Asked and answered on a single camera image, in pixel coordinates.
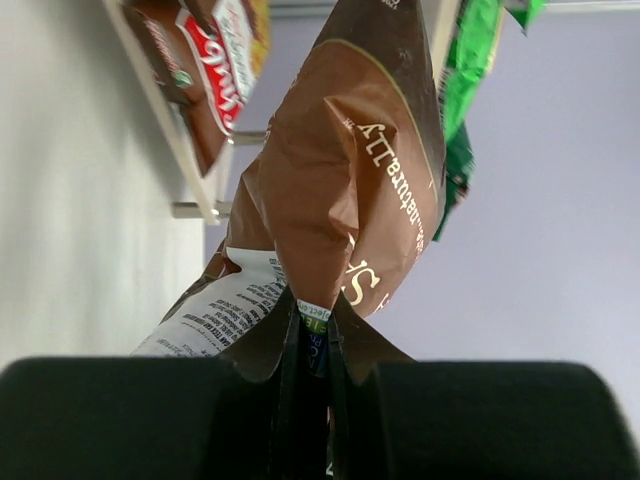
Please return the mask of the brown Chuba chips bag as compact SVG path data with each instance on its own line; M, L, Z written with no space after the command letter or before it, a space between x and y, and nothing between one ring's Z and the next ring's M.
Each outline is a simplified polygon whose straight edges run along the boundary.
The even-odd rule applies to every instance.
M271 47L267 1L130 1L125 20L193 144L200 176L218 162Z

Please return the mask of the brown Kettle sea salt bag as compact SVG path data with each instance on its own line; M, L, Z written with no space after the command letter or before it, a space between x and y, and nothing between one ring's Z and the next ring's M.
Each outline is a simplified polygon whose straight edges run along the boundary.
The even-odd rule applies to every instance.
M443 213L445 143L416 1L340 1L242 173L218 251L139 356L214 356L290 290L326 370L339 298L381 310Z

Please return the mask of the dark green Real chips bag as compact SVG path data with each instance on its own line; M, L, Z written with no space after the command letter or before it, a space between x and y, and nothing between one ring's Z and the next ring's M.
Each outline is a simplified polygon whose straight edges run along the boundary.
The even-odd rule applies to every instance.
M440 225L433 237L439 241L450 213L462 203L469 191L475 171L474 154L470 145L466 123L447 142L446 151L446 203Z

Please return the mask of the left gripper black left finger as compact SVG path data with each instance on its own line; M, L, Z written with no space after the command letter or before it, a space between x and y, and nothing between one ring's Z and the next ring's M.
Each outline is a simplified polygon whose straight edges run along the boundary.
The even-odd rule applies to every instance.
M214 357L32 357L1 375L5 479L294 479L294 300Z

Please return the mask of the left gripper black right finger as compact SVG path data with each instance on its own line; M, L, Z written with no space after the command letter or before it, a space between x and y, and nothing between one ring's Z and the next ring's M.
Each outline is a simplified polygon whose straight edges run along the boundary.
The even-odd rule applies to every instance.
M635 479L609 386L563 361L415 361L345 298L329 323L338 479Z

